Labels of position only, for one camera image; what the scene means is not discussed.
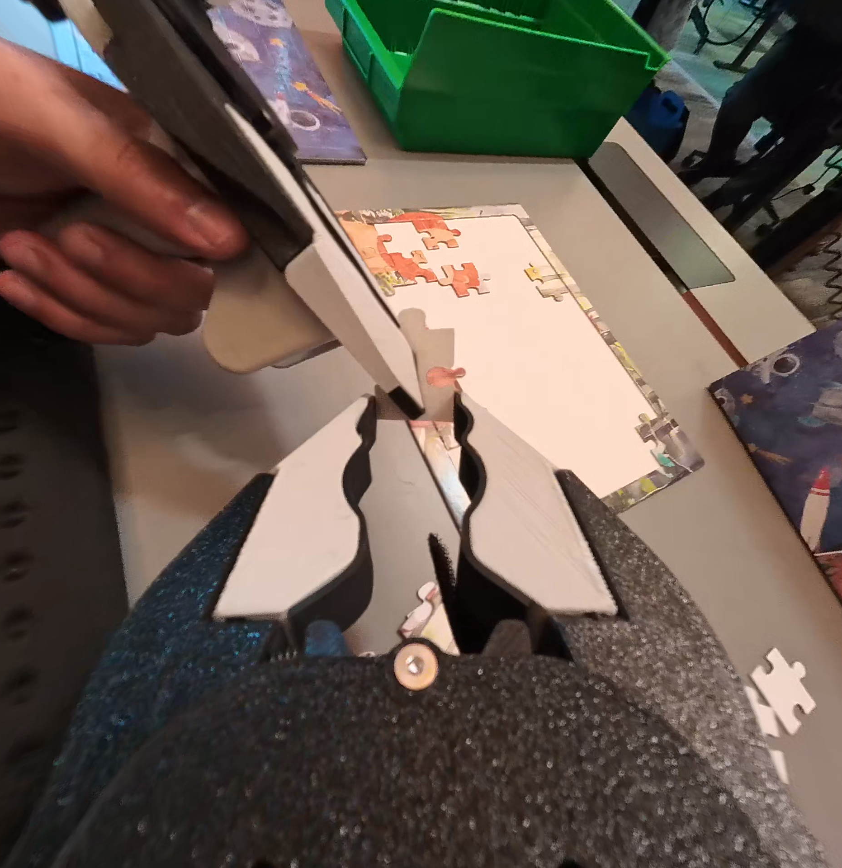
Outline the brown puzzle piece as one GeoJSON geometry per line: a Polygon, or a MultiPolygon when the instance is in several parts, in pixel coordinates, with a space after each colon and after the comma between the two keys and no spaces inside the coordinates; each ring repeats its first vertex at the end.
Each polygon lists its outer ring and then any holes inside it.
{"type": "Polygon", "coordinates": [[[454,407],[456,396],[462,391],[461,380],[466,375],[463,367],[435,365],[420,377],[425,413],[410,423],[412,433],[422,448],[429,444],[446,450],[458,448],[454,434],[454,407]]]}

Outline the person's left hand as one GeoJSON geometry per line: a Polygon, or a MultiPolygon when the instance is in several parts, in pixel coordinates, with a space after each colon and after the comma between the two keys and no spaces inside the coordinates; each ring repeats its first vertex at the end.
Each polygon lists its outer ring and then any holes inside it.
{"type": "Polygon", "coordinates": [[[248,236],[217,196],[150,142],[132,98],[0,38],[0,297],[87,344],[143,345],[199,327],[213,292],[207,263],[248,236]],[[182,250],[156,255],[107,228],[39,232],[84,193],[182,250]]]}

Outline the cardboard puzzle frame tray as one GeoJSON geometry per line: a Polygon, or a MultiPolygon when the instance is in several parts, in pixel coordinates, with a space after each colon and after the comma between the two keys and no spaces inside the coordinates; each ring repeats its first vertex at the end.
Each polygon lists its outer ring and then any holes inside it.
{"type": "MultiPolygon", "coordinates": [[[[463,263],[490,276],[491,292],[469,298],[421,279],[391,297],[378,287],[396,319],[417,308],[429,328],[453,329],[455,364],[466,371],[461,392],[557,468],[575,473],[614,512],[703,467],[698,450],[576,281],[571,277],[571,297],[556,302],[543,298],[527,279],[524,269],[530,264],[569,273],[520,205],[351,212],[375,225],[384,243],[382,257],[421,251],[437,277],[441,266],[463,263]],[[417,232],[423,226],[459,230],[459,247],[427,250],[417,232]],[[682,454],[672,460],[641,440],[635,427],[642,413],[666,414],[677,423],[682,454]]],[[[377,273],[370,272],[377,282],[377,273]]],[[[446,450],[431,443],[423,450],[432,463],[449,460],[437,470],[441,479],[456,475],[459,444],[446,450]]]]}

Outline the red and white puzzle piece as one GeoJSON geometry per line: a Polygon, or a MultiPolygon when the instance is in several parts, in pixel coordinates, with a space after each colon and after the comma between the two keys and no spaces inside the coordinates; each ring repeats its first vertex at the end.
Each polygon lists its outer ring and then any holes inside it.
{"type": "Polygon", "coordinates": [[[490,276],[481,275],[472,263],[441,266],[437,282],[442,287],[450,288],[457,298],[469,298],[473,292],[478,296],[491,292],[490,276]]]}

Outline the dark desk inset panel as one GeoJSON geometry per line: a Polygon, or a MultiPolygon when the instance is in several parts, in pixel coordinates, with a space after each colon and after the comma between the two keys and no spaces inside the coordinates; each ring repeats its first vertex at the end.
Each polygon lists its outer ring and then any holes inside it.
{"type": "Polygon", "coordinates": [[[604,142],[589,169],[684,290],[734,282],[731,270],[620,144],[604,142]]]}

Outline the green plastic bin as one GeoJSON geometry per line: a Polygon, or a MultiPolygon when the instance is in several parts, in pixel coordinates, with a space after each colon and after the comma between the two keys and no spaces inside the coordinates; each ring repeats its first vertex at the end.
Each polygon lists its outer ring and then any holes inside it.
{"type": "Polygon", "coordinates": [[[584,159],[668,53],[609,1],[326,1],[406,151],[584,159]]]}

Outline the white-backed grey corner puzzle piece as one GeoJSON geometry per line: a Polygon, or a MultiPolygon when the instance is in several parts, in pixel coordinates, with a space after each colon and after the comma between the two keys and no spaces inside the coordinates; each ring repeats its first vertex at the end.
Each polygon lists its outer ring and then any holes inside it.
{"type": "Polygon", "coordinates": [[[667,454],[672,460],[682,454],[680,428],[666,414],[651,417],[647,413],[639,415],[635,430],[641,440],[651,445],[651,450],[667,454]]]}

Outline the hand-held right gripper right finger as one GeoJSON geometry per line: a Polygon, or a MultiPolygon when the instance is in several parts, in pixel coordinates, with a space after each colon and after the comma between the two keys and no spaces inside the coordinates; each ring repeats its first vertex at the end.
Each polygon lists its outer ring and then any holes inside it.
{"type": "Polygon", "coordinates": [[[487,643],[506,622],[529,643],[567,643],[573,624],[617,624],[617,592],[567,474],[467,393],[453,418],[469,497],[452,584],[456,642],[487,643]]]}

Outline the yellow and grey puzzle piece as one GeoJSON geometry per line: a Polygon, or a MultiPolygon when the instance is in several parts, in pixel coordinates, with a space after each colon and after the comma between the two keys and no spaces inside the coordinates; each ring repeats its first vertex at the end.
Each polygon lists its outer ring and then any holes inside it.
{"type": "Polygon", "coordinates": [[[552,266],[540,267],[530,264],[524,269],[524,274],[543,298],[563,302],[572,295],[574,282],[571,277],[552,266]]]}

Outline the black dimpled chair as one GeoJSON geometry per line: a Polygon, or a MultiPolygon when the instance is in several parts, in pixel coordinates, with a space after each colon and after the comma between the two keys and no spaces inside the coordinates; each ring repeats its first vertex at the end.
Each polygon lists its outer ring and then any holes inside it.
{"type": "Polygon", "coordinates": [[[0,865],[127,612],[93,352],[0,298],[0,865]]]}

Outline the printed puzzle box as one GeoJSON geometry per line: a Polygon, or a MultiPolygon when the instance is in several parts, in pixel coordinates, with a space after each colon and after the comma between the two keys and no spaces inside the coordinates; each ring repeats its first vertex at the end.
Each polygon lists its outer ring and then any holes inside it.
{"type": "Polygon", "coordinates": [[[708,392],[842,604],[842,319],[708,392]]]}

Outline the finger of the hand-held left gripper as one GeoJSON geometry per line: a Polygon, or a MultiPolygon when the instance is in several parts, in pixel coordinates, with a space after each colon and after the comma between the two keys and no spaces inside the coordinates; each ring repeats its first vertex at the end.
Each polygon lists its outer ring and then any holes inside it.
{"type": "Polygon", "coordinates": [[[372,273],[307,173],[300,175],[312,250],[326,272],[323,287],[307,291],[308,307],[378,384],[417,383],[413,350],[372,273]]]}
{"type": "Polygon", "coordinates": [[[425,413],[415,354],[370,274],[332,236],[316,236],[286,267],[291,289],[406,417],[425,413]]]}

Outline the blue basket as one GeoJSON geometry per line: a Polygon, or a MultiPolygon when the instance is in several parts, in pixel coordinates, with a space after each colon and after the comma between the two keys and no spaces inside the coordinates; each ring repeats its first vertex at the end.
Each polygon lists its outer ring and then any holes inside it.
{"type": "Polygon", "coordinates": [[[624,118],[649,146],[660,150],[670,146],[671,142],[682,140],[688,124],[689,108],[676,92],[661,90],[651,83],[624,118]]]}

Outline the pile of puzzle pieces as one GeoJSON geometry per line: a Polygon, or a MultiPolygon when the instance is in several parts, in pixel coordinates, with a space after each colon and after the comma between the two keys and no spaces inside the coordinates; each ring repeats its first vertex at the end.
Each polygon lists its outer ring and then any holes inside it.
{"type": "MultiPolygon", "coordinates": [[[[397,629],[399,636],[426,639],[446,654],[457,656],[459,648],[437,582],[423,584],[416,598],[417,604],[397,629]]],[[[765,661],[752,670],[744,690],[761,732],[768,740],[775,740],[781,732],[796,734],[802,718],[815,709],[816,702],[804,686],[806,667],[801,662],[788,662],[778,648],[768,651],[765,661]]]]}

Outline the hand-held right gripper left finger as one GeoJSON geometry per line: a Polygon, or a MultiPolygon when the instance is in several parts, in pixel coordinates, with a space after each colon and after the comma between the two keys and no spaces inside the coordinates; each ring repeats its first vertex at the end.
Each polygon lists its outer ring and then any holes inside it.
{"type": "Polygon", "coordinates": [[[302,643],[312,623],[345,632],[360,619],[373,591],[361,501],[377,423],[376,400],[364,395],[279,462],[214,620],[276,623],[302,643]]]}

